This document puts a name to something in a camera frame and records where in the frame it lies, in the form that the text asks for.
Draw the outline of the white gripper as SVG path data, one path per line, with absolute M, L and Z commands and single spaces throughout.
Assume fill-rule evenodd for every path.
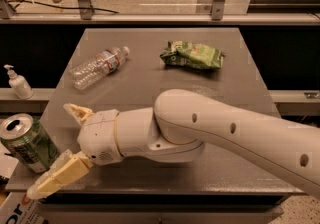
M 118 110 L 99 111 L 94 114 L 91 109 L 72 103 L 64 104 L 63 108 L 82 126 L 77 138 L 81 151 L 74 154 L 67 149 L 63 152 L 50 169 L 28 188 L 29 199 L 46 198 L 79 180 L 89 173 L 93 163 L 103 166 L 123 160 L 115 139 Z

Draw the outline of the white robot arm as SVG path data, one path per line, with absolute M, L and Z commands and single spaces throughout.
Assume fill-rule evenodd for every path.
M 94 165 L 141 156 L 185 162 L 206 143 L 254 163 L 305 193 L 320 194 L 320 129 L 224 104 L 191 91 L 161 93 L 149 108 L 93 112 L 67 103 L 80 125 L 80 151 L 67 150 L 27 190 L 46 198 L 81 179 Z

